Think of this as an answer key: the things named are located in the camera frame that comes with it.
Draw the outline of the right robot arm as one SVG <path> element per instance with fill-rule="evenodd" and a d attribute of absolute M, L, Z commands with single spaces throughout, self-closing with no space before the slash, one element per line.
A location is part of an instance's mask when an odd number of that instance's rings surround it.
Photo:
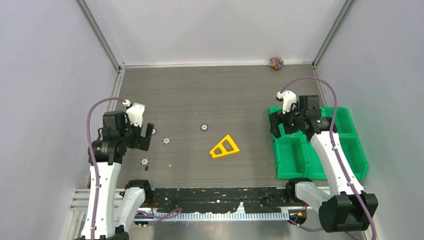
<path fill-rule="evenodd" d="M 268 115 L 275 138 L 302 133 L 311 144 L 327 178 L 329 193 L 307 177 L 288 181 L 285 198 L 291 205 L 304 202 L 317 211 L 327 233 L 365 231 L 378 207 L 375 194 L 367 193 L 356 178 L 344 154 L 335 116 L 322 112 L 318 95 L 296 96 L 292 91 L 277 93 L 281 109 Z"/>

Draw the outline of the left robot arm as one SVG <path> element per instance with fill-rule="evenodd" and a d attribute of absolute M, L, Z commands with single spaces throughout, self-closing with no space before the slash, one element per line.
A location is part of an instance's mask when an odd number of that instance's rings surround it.
<path fill-rule="evenodd" d="M 103 126 L 88 149 L 90 193 L 82 240 L 127 240 L 128 228 L 139 207 L 153 202 L 148 180 L 130 180 L 124 188 L 122 201 L 115 206 L 117 181 L 127 149 L 148 151 L 154 125 L 148 123 L 142 135 L 143 112 L 109 111 L 103 114 Z"/>

